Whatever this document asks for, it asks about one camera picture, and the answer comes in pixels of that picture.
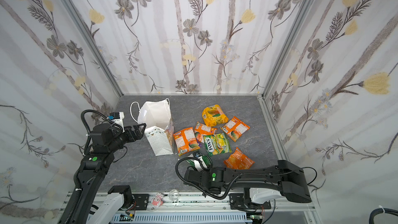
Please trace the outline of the white cartoon paper bag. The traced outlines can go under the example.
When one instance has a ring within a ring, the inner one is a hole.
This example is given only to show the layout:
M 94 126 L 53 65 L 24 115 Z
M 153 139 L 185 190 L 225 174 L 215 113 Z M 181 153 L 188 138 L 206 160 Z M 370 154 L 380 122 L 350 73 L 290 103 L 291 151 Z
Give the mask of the white cartoon paper bag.
M 156 156 L 174 153 L 174 123 L 168 98 L 157 102 L 147 101 L 142 106 L 132 102 L 130 115 L 138 124 L 146 124 L 144 135 Z

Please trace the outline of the large orange snack pack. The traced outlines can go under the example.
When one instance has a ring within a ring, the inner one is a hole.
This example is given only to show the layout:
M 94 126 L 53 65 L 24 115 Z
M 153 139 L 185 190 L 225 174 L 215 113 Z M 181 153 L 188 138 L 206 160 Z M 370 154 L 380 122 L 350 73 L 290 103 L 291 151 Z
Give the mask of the large orange snack pack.
M 174 133 L 173 138 L 176 143 L 179 156 L 200 149 L 192 127 L 185 128 Z

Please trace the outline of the green snack pack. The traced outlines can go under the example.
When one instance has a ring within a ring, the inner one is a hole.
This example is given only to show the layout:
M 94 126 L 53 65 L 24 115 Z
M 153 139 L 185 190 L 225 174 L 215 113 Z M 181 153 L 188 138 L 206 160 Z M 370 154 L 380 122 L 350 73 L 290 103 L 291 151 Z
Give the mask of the green snack pack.
M 212 166 L 212 162 L 208 155 L 202 154 L 200 151 L 194 151 L 189 157 L 195 157 L 200 161 L 195 159 L 189 159 L 187 162 L 191 167 L 194 167 L 197 171 L 203 171 L 205 169 L 209 169 Z

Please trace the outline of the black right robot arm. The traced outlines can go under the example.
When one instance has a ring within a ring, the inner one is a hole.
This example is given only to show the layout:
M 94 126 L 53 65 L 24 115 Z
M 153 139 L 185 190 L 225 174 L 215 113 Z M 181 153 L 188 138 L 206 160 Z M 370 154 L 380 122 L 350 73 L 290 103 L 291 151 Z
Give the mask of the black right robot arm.
M 182 176 L 179 165 L 187 160 L 197 161 L 202 170 L 187 169 Z M 285 198 L 292 203 L 312 203 L 304 168 L 287 160 L 278 160 L 276 166 L 263 169 L 238 170 L 206 167 L 199 158 L 185 157 L 177 161 L 175 172 L 185 185 L 199 190 L 203 197 L 224 200 L 231 190 L 243 189 L 243 205 L 250 210 L 279 198 Z

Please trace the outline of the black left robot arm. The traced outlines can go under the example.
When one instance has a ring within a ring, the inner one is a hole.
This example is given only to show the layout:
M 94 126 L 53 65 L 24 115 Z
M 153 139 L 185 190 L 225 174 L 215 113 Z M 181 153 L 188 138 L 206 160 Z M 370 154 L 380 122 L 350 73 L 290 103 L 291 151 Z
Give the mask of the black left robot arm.
M 85 118 L 87 113 L 99 115 L 105 122 L 91 129 Z M 147 126 L 141 123 L 123 127 L 116 123 L 122 120 L 121 112 L 105 116 L 95 110 L 84 110 L 80 117 L 87 131 L 87 142 L 84 157 L 74 174 L 74 191 L 59 224 L 86 223 L 95 195 L 114 162 L 114 153 L 127 143 L 141 140 Z

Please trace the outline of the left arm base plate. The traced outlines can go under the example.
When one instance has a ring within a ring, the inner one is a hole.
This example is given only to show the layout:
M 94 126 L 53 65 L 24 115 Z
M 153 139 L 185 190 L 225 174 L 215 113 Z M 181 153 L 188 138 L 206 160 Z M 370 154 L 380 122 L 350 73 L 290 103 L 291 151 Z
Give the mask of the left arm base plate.
M 132 204 L 127 211 L 146 211 L 149 203 L 149 194 L 133 194 Z

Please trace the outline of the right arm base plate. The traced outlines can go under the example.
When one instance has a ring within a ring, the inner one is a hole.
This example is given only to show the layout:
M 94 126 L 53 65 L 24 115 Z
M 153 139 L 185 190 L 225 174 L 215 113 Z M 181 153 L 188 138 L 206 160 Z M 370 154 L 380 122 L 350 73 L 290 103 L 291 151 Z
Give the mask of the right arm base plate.
M 253 203 L 250 198 L 244 194 L 229 194 L 229 203 L 231 209 L 251 213 L 272 208 L 269 202 L 263 204 Z

